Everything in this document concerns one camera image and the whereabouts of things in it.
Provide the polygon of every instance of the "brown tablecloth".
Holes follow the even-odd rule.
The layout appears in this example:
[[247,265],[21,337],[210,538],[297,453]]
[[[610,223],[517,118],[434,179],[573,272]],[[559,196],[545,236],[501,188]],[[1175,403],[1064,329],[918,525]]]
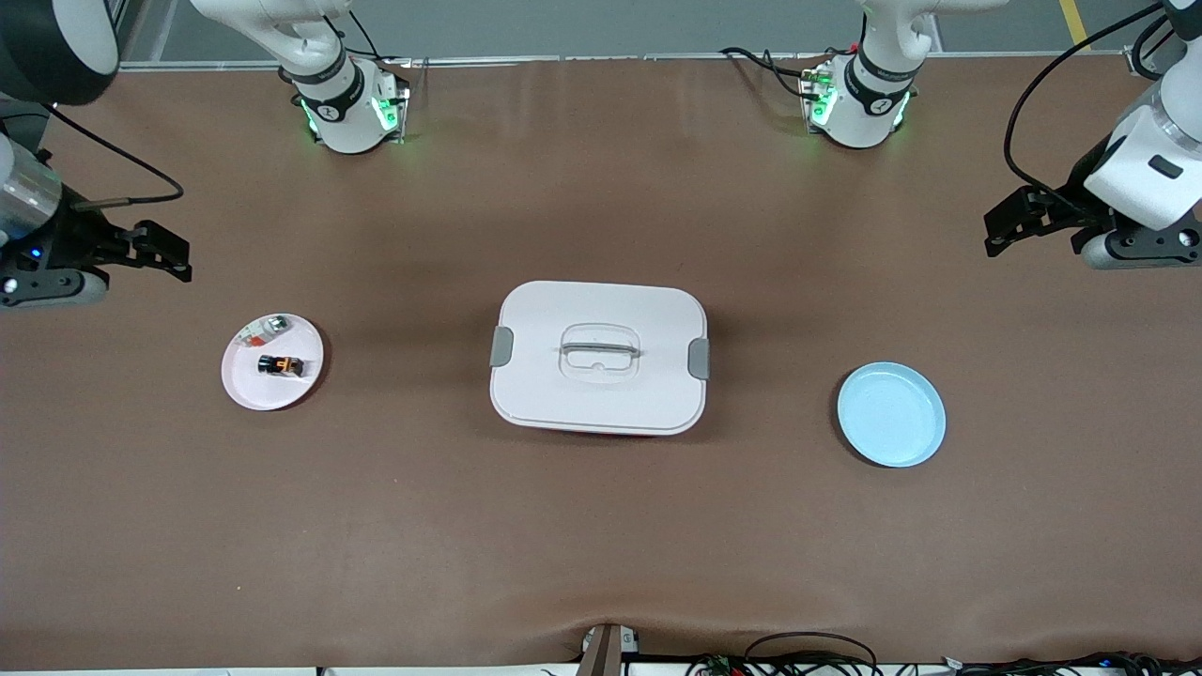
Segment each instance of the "brown tablecloth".
[[[932,60],[867,152],[727,63],[418,73],[406,143],[365,156],[309,143],[270,72],[121,76],[72,114],[186,185],[111,217],[185,236],[196,280],[118,269],[99,306],[0,318],[0,666],[558,660],[600,621],[644,651],[1202,651],[1202,275],[1094,272],[1064,235],[982,249],[1043,63]],[[1058,182],[1142,84],[1073,60],[1016,154]],[[90,197],[161,190],[60,125],[47,147]],[[530,279],[701,300],[701,422],[505,423],[492,326]],[[269,312],[333,358],[262,414],[218,364]],[[923,466],[870,467],[832,426],[875,360],[942,393]]]

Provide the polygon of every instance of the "gray latch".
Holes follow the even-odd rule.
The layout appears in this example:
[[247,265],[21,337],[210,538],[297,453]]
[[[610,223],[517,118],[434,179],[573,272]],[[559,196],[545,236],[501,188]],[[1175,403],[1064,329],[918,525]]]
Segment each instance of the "gray latch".
[[694,338],[689,343],[689,375],[709,380],[709,338]]
[[493,355],[488,360],[488,364],[493,368],[500,368],[510,363],[510,358],[513,357],[513,331],[505,326],[498,326],[493,330]]

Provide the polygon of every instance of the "yellow floor line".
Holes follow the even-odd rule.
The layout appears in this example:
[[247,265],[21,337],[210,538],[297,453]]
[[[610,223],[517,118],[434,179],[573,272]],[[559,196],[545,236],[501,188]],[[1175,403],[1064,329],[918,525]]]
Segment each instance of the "yellow floor line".
[[1076,0],[1060,0],[1060,11],[1064,12],[1064,23],[1069,24],[1069,35],[1072,36],[1073,45],[1088,37],[1085,23],[1081,20],[1081,10],[1077,8]]

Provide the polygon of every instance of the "electrical wire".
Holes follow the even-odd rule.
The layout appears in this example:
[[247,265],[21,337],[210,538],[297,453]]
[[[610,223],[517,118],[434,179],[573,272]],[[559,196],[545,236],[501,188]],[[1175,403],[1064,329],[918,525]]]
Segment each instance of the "electrical wire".
[[43,120],[48,120],[50,115],[43,115],[42,113],[13,113],[0,118],[0,121],[14,120],[17,118],[42,118]]
[[689,664],[689,669],[684,670],[684,676],[692,676],[694,670],[696,670],[702,664],[706,664],[706,656],[701,656]]
[[1018,101],[1014,103],[1014,109],[1011,111],[1011,113],[1010,113],[1010,121],[1006,123],[1006,136],[1002,140],[1002,144],[1001,144],[1001,153],[1002,153],[1002,156],[1006,159],[1006,166],[1010,167],[1010,171],[1012,171],[1014,173],[1014,176],[1017,176],[1018,178],[1022,178],[1028,184],[1030,184],[1030,185],[1033,185],[1035,188],[1039,188],[1040,190],[1047,192],[1048,195],[1051,195],[1052,197],[1054,197],[1057,201],[1059,201],[1060,203],[1063,203],[1066,207],[1069,207],[1070,209],[1072,209],[1073,212],[1084,213],[1081,207],[1078,207],[1077,204],[1073,204],[1072,202],[1070,202],[1069,200],[1066,200],[1063,195],[1060,195],[1059,192],[1057,192],[1055,190],[1053,190],[1052,186],[1049,186],[1048,184],[1043,183],[1042,180],[1035,178],[1034,176],[1031,176],[1031,174],[1027,173],[1025,171],[1023,171],[1022,168],[1019,168],[1018,164],[1014,162],[1014,156],[1013,156],[1012,152],[1011,152],[1012,150],[1011,147],[1012,147],[1013,141],[1014,141],[1014,124],[1018,121],[1018,113],[1022,112],[1023,106],[1027,103],[1027,100],[1030,99],[1031,93],[1035,91],[1035,88],[1037,88],[1040,85],[1040,83],[1043,82],[1043,79],[1047,78],[1047,76],[1053,70],[1057,69],[1057,66],[1059,66],[1060,64],[1065,63],[1066,60],[1069,60],[1070,57],[1072,57],[1077,52],[1081,52],[1082,49],[1084,49],[1085,47],[1093,45],[1094,42],[1097,42],[1099,40],[1106,37],[1107,35],[1111,35],[1112,32],[1121,30],[1121,29],[1124,29],[1124,28],[1133,24],[1135,22],[1137,22],[1137,20],[1139,20],[1142,18],[1144,18],[1147,16],[1150,16],[1152,13],[1154,13],[1158,10],[1161,10],[1161,8],[1162,8],[1162,6],[1160,5],[1160,2],[1156,2],[1155,5],[1149,5],[1149,6],[1144,7],[1143,10],[1139,10],[1138,12],[1135,12],[1133,14],[1131,14],[1131,16],[1124,18],[1124,19],[1119,19],[1118,22],[1114,22],[1113,24],[1103,28],[1102,30],[1099,30],[1097,32],[1090,35],[1089,37],[1082,40],[1081,42],[1078,42],[1078,43],[1073,45],[1072,47],[1070,47],[1069,49],[1066,49],[1063,54],[1060,54],[1059,57],[1057,57],[1055,59],[1053,59],[1051,64],[1048,64],[1047,66],[1045,66],[1043,70],[1041,70],[1037,76],[1035,76],[1035,79],[1033,79],[1031,83],[1027,85],[1027,89],[1023,90],[1023,94],[1018,97]]
[[776,66],[774,69],[772,64],[769,64],[768,61],[764,61],[760,57],[756,57],[755,54],[752,54],[751,52],[748,52],[746,49],[744,49],[742,47],[727,47],[726,49],[720,51],[719,54],[726,54],[727,57],[730,57],[731,54],[738,54],[740,57],[746,57],[748,60],[750,60],[752,64],[760,66],[761,69],[769,70],[769,71],[775,70],[776,72],[779,72],[781,75],[787,75],[790,77],[802,77],[802,71],[795,71],[792,69],[783,69],[780,66]]
[[1148,58],[1148,54],[1152,54],[1152,52],[1154,52],[1155,48],[1149,49],[1148,54],[1144,54],[1143,43],[1152,40],[1152,36],[1155,35],[1156,31],[1160,30],[1160,26],[1165,25],[1166,22],[1168,22],[1167,16],[1153,19],[1153,22],[1148,24],[1139,32],[1139,36],[1135,38],[1135,45],[1131,46],[1131,69],[1135,70],[1135,72],[1139,73],[1141,76],[1152,81],[1160,79],[1160,73],[1149,69],[1148,65],[1143,63],[1143,60]]
[[[780,654],[770,658],[755,658],[756,662],[762,662],[769,664],[778,669],[784,669],[790,676],[805,676],[811,671],[816,671],[822,666],[829,666],[840,671],[844,676],[861,676],[859,666],[865,666],[873,674],[873,676],[885,676],[881,669],[877,666],[876,653],[868,645],[857,641],[856,639],[844,636],[843,634],[833,634],[829,631],[783,631],[779,634],[769,634],[761,639],[751,642],[743,651],[743,663],[749,663],[751,659],[751,651],[755,648],[772,642],[780,641],[784,639],[828,639],[834,641],[841,641],[844,644],[850,644],[857,648],[864,651],[868,659],[862,659],[853,656],[845,656],[832,651],[796,651],[785,654]],[[792,666],[798,664],[813,665],[803,671],[793,671]],[[851,666],[855,670],[855,675],[849,672],[845,668]]]
[[63,123],[66,124],[67,126],[70,126],[71,129],[73,129],[73,130],[78,131],[79,134],[87,136],[88,138],[90,138],[91,141],[99,143],[100,146],[103,146],[108,150],[112,150],[113,153],[117,153],[118,155],[125,158],[126,160],[129,160],[129,161],[138,165],[139,167],[142,167],[145,171],[153,173],[154,176],[159,177],[160,179],[162,179],[165,183],[167,183],[168,185],[171,185],[174,189],[173,192],[167,194],[167,195],[154,195],[154,196],[150,196],[150,197],[112,197],[112,198],[108,198],[108,200],[96,200],[96,201],[84,202],[82,204],[77,204],[77,209],[81,209],[81,210],[82,209],[100,210],[100,209],[108,209],[108,208],[112,208],[112,207],[125,207],[125,206],[129,206],[129,204],[156,204],[156,203],[160,203],[160,202],[171,202],[172,200],[179,200],[180,197],[184,196],[184,186],[180,185],[179,182],[175,180],[174,178],[167,176],[166,173],[163,173],[159,168],[154,167],[151,164],[147,162],[145,160],[139,159],[138,156],[133,155],[132,153],[130,153],[127,150],[124,150],[124,149],[119,148],[118,146],[115,146],[113,143],[109,143],[108,141],[105,141],[103,138],[101,138],[96,134],[93,134],[91,131],[89,131],[88,129],[85,129],[79,123],[77,123],[77,121],[72,120],[71,118],[66,117],[65,114],[60,113],[53,106],[42,106],[42,107],[46,108],[46,111],[48,113],[50,113],[52,115],[54,115],[55,118],[63,120]]
[[[864,34],[867,31],[868,31],[868,14],[864,14],[862,17],[862,19],[861,19],[861,23],[859,23],[859,42],[864,41]],[[725,54],[727,57],[730,57],[732,54],[738,54],[740,57],[744,57],[748,60],[750,60],[752,64],[760,66],[761,69],[766,69],[766,70],[772,71],[773,75],[776,76],[776,82],[779,82],[780,85],[784,87],[785,90],[789,91],[790,94],[792,94],[793,96],[797,96],[799,99],[804,99],[807,101],[817,101],[819,100],[819,96],[816,94],[802,93],[802,91],[799,91],[797,89],[793,89],[792,87],[790,87],[790,84],[787,82],[785,82],[785,77],[784,76],[802,78],[802,77],[805,77],[805,71],[796,71],[796,70],[792,70],[792,69],[783,69],[783,67],[778,66],[776,61],[774,61],[773,58],[772,58],[772,53],[769,51],[767,51],[767,49],[763,51],[763,58],[756,57],[755,54],[752,54],[751,52],[749,52],[749,51],[746,51],[746,49],[744,49],[742,47],[727,47],[725,49],[719,49],[718,53],[719,54]],[[827,47],[826,52],[823,52],[823,53],[825,54],[829,54],[829,55],[834,55],[834,54],[847,55],[847,54],[855,54],[856,52],[855,52],[855,49],[835,49],[834,47]]]
[[1124,676],[1184,676],[1202,672],[1202,658],[1190,662],[1161,660],[1149,654],[1127,652],[1093,653],[1064,662],[1019,659],[1000,664],[965,664],[957,676],[1079,676],[1078,668],[1118,669]]
[[355,22],[355,25],[358,26],[359,32],[363,34],[363,40],[368,41],[368,48],[371,49],[371,53],[375,55],[376,60],[382,59],[383,57],[380,55],[380,51],[375,48],[375,41],[371,40],[370,35],[368,35],[368,29],[363,28],[363,23],[359,20],[359,18],[356,17],[355,12],[350,10],[346,13],[351,16],[351,20]]
[[1164,35],[1164,37],[1160,38],[1159,42],[1156,42],[1155,45],[1152,46],[1152,49],[1148,49],[1147,52],[1143,53],[1143,58],[1147,59],[1148,57],[1155,54],[1156,49],[1160,49],[1161,47],[1164,47],[1165,43],[1168,42],[1168,38],[1172,37],[1172,36],[1174,36],[1174,35],[1177,35],[1176,30],[1170,30],[1168,32],[1166,32]]
[[795,71],[792,69],[783,69],[783,67],[778,66],[776,61],[773,60],[773,58],[772,58],[772,53],[769,51],[767,51],[767,49],[763,51],[763,58],[762,59],[760,57],[756,57],[751,52],[748,52],[746,49],[744,49],[742,47],[727,47],[726,49],[722,49],[719,53],[720,54],[726,54],[727,57],[730,57],[731,54],[739,54],[742,57],[746,57],[748,59],[751,60],[752,64],[760,66],[761,69],[767,69],[767,70],[772,71],[773,75],[776,76],[776,82],[779,82],[780,85],[785,88],[785,91],[789,91],[793,96],[798,96],[801,99],[805,99],[807,101],[817,101],[817,99],[819,99],[816,94],[810,94],[808,91],[799,91],[799,90],[793,89],[792,87],[790,87],[790,84],[787,82],[785,82],[785,76],[787,75],[790,77],[803,77],[803,72],[802,71]]
[[789,91],[790,94],[792,94],[793,96],[797,96],[798,99],[804,99],[805,101],[817,101],[819,100],[819,95],[817,94],[811,94],[809,91],[801,91],[798,89],[793,89],[792,87],[790,87],[789,83],[785,82],[785,77],[781,73],[780,67],[776,66],[776,61],[774,61],[772,59],[772,53],[768,52],[767,49],[763,51],[763,58],[764,58],[766,61],[768,61],[768,67],[772,69],[773,75],[776,76],[776,82],[779,82],[780,85],[785,88],[785,91]]
[[[355,12],[347,12],[347,13],[351,16],[351,20],[355,22],[355,25],[359,29],[359,32],[363,35],[363,40],[368,42],[368,47],[370,48],[370,51],[364,51],[364,49],[352,49],[350,47],[346,47],[347,52],[350,52],[351,54],[357,54],[359,57],[369,57],[373,61],[391,61],[393,59],[401,58],[401,57],[381,55],[380,51],[376,49],[375,41],[371,40],[371,36],[368,34],[368,30],[363,28],[363,22],[361,22],[359,18],[355,16]],[[343,32],[341,30],[338,30],[338,26],[334,25],[334,22],[329,20],[329,17],[323,16],[321,17],[321,19],[326,22],[326,25],[329,26],[329,30],[333,30],[334,35],[337,35],[339,38],[346,37],[346,34]]]

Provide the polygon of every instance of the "white robotic arm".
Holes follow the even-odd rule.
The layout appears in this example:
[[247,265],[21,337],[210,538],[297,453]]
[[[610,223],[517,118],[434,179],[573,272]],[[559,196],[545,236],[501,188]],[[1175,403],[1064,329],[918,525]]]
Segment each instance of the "white robotic arm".
[[[117,76],[117,36],[103,0],[0,1],[0,90],[22,101],[84,105]],[[0,312],[103,298],[102,266],[157,268],[192,279],[189,244],[151,220],[126,230],[100,209],[162,197],[91,202],[14,143],[0,121]]]
[[986,214],[986,251],[1077,227],[1097,269],[1202,265],[1202,0],[1162,0],[1185,55],[1119,118],[1054,191],[1024,185]]
[[407,83],[346,53],[326,23],[352,0],[192,0],[206,17],[255,41],[300,93],[316,137],[338,153],[363,153],[404,135]]
[[817,69],[805,90],[811,128],[850,148],[885,141],[902,121],[910,84],[930,52],[922,30],[930,13],[983,12],[1008,0],[856,0],[864,7],[864,35],[855,54],[840,54]]

